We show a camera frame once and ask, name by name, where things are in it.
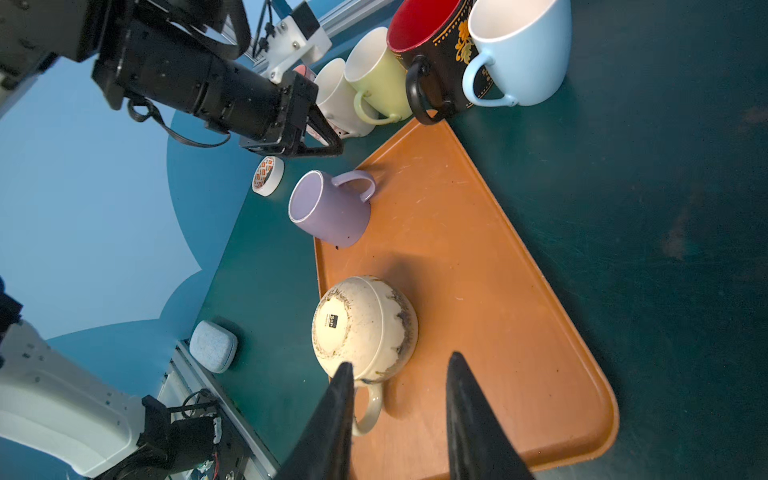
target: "purple mug handle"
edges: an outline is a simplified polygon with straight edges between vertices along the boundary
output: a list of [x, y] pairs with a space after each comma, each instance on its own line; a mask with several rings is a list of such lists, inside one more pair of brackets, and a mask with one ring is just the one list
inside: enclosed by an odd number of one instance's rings
[[352, 180], [368, 180], [371, 182], [369, 189], [360, 194], [360, 200], [362, 202], [367, 202], [371, 197], [373, 197], [373, 193], [376, 192], [376, 180], [373, 180], [371, 174], [362, 170], [352, 170], [351, 172], [346, 172], [345, 174], [336, 175], [331, 179], [331, 184], [333, 184], [334, 187], [338, 187], [339, 185], [345, 184]]

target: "purple mug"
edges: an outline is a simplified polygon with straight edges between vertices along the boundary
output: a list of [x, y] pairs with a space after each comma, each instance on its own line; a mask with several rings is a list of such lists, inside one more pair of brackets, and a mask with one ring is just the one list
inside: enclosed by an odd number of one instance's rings
[[[339, 188], [351, 180], [368, 180], [371, 186], [362, 194]], [[293, 188], [288, 215], [301, 230], [337, 247], [349, 247], [366, 231], [371, 218], [370, 197], [376, 191], [371, 174], [352, 170], [331, 177], [310, 170]]]

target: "tabletop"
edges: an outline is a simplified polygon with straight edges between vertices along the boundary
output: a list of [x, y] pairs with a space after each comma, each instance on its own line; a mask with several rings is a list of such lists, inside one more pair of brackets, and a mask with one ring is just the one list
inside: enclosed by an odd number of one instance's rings
[[[552, 98], [449, 121], [621, 412], [605, 455], [537, 476], [764, 478], [768, 3], [573, 0], [573, 19]], [[287, 161], [272, 196], [249, 194], [200, 311], [241, 338], [219, 380], [279, 462], [327, 386], [313, 242], [288, 197], [403, 125]]]

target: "black mug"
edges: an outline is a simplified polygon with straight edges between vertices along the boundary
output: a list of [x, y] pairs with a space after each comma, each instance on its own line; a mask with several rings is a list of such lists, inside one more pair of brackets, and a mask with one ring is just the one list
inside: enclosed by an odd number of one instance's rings
[[[462, 90], [464, 70], [478, 50], [469, 37], [474, 0], [406, 0], [387, 31], [387, 45], [408, 70], [408, 103], [424, 125], [434, 125], [472, 106]], [[481, 69], [475, 94], [483, 98], [493, 85]], [[434, 117], [428, 109], [437, 110]]]

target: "yellow-green mug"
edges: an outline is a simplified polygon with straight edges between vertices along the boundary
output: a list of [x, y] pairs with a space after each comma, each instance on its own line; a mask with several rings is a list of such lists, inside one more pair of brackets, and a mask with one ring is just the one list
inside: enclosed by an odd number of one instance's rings
[[[412, 115], [406, 97], [406, 70], [387, 47], [386, 27], [374, 28], [355, 45], [346, 59], [344, 78], [357, 90], [354, 107], [360, 120], [384, 125]], [[386, 118], [366, 114], [363, 98]]]

